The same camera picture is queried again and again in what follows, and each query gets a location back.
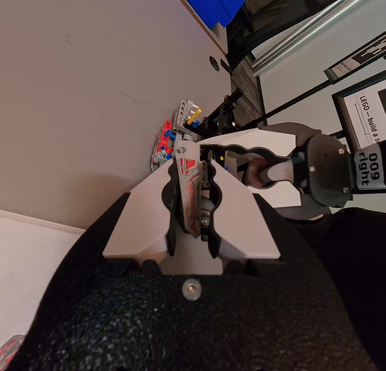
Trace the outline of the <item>black patterned sign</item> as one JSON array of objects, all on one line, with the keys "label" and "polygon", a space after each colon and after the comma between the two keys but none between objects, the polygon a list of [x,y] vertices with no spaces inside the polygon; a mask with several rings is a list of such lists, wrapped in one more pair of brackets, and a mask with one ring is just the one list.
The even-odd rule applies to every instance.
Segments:
[{"label": "black patterned sign", "polygon": [[383,32],[336,64],[325,69],[324,74],[331,84],[335,84],[374,61],[384,58],[385,55],[386,33]]}]

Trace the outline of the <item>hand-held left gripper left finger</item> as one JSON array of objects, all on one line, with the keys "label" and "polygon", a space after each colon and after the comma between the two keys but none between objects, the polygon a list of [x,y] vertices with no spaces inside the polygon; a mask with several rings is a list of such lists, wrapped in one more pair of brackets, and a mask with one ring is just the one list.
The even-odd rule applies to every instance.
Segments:
[{"label": "hand-held left gripper left finger", "polygon": [[175,200],[176,163],[168,160],[129,193],[104,248],[104,258],[164,259],[172,255]]}]

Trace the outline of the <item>blue plastic bin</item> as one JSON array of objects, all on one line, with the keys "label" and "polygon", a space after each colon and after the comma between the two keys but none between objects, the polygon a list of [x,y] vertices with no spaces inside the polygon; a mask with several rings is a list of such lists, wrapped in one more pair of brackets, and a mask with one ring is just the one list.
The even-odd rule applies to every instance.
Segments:
[{"label": "blue plastic bin", "polygon": [[246,0],[187,0],[204,23],[213,28],[227,27]]}]

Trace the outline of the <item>dark chair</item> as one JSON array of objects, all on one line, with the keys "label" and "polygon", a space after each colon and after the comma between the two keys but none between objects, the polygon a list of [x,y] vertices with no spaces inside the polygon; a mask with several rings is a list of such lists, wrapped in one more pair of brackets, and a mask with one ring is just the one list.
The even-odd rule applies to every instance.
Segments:
[{"label": "dark chair", "polygon": [[254,48],[322,11],[337,0],[246,0],[227,25],[231,70]]}]

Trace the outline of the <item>person's right hand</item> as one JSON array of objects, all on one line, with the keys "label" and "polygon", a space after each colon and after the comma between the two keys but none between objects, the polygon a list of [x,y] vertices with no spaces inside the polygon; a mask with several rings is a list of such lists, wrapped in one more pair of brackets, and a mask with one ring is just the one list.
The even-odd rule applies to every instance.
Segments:
[{"label": "person's right hand", "polygon": [[259,173],[269,166],[269,161],[264,158],[254,158],[248,164],[245,172],[245,185],[255,188],[263,188],[264,183],[259,177]]}]

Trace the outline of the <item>person's black clothing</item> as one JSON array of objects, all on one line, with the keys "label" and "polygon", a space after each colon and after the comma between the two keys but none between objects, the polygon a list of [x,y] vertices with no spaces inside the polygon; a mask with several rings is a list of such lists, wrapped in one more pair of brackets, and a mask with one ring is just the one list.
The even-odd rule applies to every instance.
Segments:
[{"label": "person's black clothing", "polygon": [[385,370],[386,214],[350,207],[292,225],[333,279],[367,354]]}]

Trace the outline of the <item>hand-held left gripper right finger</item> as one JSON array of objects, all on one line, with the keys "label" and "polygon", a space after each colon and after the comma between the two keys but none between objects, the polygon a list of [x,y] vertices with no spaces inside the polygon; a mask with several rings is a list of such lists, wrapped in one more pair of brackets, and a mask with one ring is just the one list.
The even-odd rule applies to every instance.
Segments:
[{"label": "hand-held left gripper right finger", "polygon": [[208,163],[208,248],[213,258],[278,259],[280,251],[254,194],[215,160]]}]

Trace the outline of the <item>toy brick vehicle model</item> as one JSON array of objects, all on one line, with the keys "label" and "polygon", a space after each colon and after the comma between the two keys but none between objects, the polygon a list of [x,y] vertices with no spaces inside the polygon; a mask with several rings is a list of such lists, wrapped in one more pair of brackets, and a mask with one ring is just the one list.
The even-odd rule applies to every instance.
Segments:
[{"label": "toy brick vehicle model", "polygon": [[201,190],[206,186],[203,178],[205,161],[200,161],[199,147],[188,147],[193,158],[181,156],[187,142],[195,142],[193,135],[203,139],[236,132],[239,126],[235,123],[233,110],[244,92],[237,88],[226,95],[223,103],[208,117],[201,121],[198,117],[201,109],[191,100],[181,101],[172,119],[161,127],[151,157],[151,170],[159,167],[172,158],[176,161],[180,198],[176,200],[176,219],[181,228],[198,238],[201,226],[207,228],[210,210],[201,207]]}]

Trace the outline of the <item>white desk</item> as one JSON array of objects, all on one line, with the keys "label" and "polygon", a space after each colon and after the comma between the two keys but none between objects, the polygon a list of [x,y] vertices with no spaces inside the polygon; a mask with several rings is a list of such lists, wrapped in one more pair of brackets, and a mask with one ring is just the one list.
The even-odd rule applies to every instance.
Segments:
[{"label": "white desk", "polygon": [[230,93],[180,0],[1,0],[1,210],[86,229],[150,173],[183,99]]}]

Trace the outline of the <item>black framed sign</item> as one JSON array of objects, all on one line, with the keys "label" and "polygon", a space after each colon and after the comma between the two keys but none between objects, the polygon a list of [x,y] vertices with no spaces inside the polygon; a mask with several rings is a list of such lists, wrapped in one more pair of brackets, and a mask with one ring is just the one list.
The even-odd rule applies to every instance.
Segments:
[{"label": "black framed sign", "polygon": [[385,99],[385,78],[369,78],[332,95],[352,153],[385,140]]}]

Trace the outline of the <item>aluminium rail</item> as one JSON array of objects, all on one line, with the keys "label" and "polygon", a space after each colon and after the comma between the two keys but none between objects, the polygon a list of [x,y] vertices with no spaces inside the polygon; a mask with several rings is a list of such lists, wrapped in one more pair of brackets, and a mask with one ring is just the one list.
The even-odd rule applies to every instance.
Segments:
[{"label": "aluminium rail", "polygon": [[287,36],[278,41],[251,65],[253,76],[255,78],[258,77],[264,70],[287,55],[290,51],[296,49],[304,41],[314,36],[362,1],[363,0],[337,0],[305,20],[305,22],[288,33]]}]

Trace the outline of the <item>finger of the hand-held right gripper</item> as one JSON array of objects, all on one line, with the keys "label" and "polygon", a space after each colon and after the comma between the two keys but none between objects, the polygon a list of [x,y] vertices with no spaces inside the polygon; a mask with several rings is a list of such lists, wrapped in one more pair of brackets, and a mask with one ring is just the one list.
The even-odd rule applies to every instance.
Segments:
[{"label": "finger of the hand-held right gripper", "polygon": [[229,166],[229,159],[238,166],[254,158],[270,162],[288,159],[296,147],[296,136],[255,128],[210,137],[199,145],[202,160],[213,159],[220,166]]},{"label": "finger of the hand-held right gripper", "polygon": [[[237,154],[234,152],[225,152],[225,167],[228,168],[229,173],[241,182],[239,173],[237,172]],[[257,189],[253,186],[247,188],[253,194],[260,195],[273,208],[285,208],[301,206],[300,192],[287,180],[276,181],[268,188]]]}]

